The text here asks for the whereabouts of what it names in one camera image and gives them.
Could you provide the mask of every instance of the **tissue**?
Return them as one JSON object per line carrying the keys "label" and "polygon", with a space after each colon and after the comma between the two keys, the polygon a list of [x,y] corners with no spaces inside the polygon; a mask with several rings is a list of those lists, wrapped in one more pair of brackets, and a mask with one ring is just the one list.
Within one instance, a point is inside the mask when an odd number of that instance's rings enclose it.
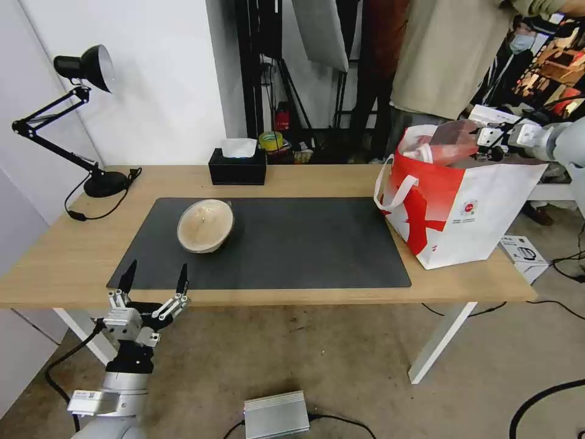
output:
{"label": "tissue", "polygon": [[225,139],[221,141],[221,153],[228,159],[252,157],[256,143],[256,139]]}

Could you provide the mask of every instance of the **beige bowl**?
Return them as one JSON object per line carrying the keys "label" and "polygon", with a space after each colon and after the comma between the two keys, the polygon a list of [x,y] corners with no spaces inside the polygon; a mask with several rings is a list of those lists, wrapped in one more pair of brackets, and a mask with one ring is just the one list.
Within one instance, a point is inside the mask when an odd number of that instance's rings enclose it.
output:
{"label": "beige bowl", "polygon": [[183,212],[177,226],[177,237],[187,251],[210,253],[225,241],[232,227],[233,212],[228,203],[206,199]]}

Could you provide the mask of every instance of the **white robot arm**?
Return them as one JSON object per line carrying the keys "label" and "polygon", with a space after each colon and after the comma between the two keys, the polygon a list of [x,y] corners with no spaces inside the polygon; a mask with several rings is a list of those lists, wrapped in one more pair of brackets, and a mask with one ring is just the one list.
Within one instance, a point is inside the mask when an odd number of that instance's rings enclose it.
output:
{"label": "white robot arm", "polygon": [[[523,155],[544,162],[562,164],[572,179],[570,192],[573,199],[585,216],[585,118],[574,123],[555,123],[541,127],[533,121],[519,121],[518,116],[482,105],[476,105],[469,118],[481,126],[487,125],[478,130],[477,145],[480,152],[487,152],[492,160],[501,160],[502,151],[514,152],[516,149]],[[501,127],[502,124],[512,124],[507,140],[503,138],[507,130]]]}
{"label": "white robot arm", "polygon": [[530,157],[562,164],[571,177],[571,191],[585,216],[585,118],[544,127],[519,124],[510,132],[508,145],[522,148]]}
{"label": "white robot arm", "polygon": [[118,289],[110,292],[111,309],[103,323],[119,341],[119,350],[106,366],[102,388],[76,390],[67,407],[74,415],[95,416],[73,439],[146,439],[138,417],[148,395],[158,331],[170,325],[190,302],[189,282],[184,264],[173,298],[164,304],[133,302],[129,293],[136,267],[135,260],[122,275]]}

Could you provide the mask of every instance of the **desk lamp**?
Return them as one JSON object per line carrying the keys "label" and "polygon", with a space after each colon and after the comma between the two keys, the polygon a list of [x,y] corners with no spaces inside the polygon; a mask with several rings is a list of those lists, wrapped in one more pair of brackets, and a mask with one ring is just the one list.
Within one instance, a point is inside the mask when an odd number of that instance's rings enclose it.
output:
{"label": "desk lamp", "polygon": [[[65,116],[67,113],[72,112],[90,100],[91,89],[83,83],[84,79],[98,87],[100,90],[107,91],[108,93],[112,92],[114,84],[114,67],[108,51],[102,45],[93,46],[87,49],[80,57],[57,56],[53,61],[53,66],[57,73],[69,79],[69,81],[75,85],[75,88],[30,116],[13,122],[12,129],[16,134],[38,143],[49,151],[60,155],[64,159],[67,159],[88,171],[89,178],[83,185],[83,189],[88,196],[102,198],[127,190],[137,175],[134,175],[131,172],[130,176],[127,177],[119,172],[103,171],[100,169],[98,162],[87,159],[73,152],[66,151],[37,134],[41,128],[56,121],[62,116]],[[43,115],[51,108],[73,97],[77,98],[79,102],[59,113]]]}

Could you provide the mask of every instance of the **table leg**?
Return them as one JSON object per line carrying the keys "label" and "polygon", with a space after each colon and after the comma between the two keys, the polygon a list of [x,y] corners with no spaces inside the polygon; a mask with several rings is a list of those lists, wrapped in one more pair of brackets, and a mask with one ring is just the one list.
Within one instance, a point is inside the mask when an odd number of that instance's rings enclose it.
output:
{"label": "table leg", "polygon": [[457,304],[445,314],[408,371],[412,384],[418,384],[422,380],[476,305],[477,302]]}
{"label": "table leg", "polygon": [[[53,309],[81,340],[85,340],[95,327],[94,321],[84,310],[65,310],[63,308]],[[105,365],[112,361],[118,353],[103,334],[95,336],[94,339],[87,344],[87,347],[94,353],[97,359]]]}

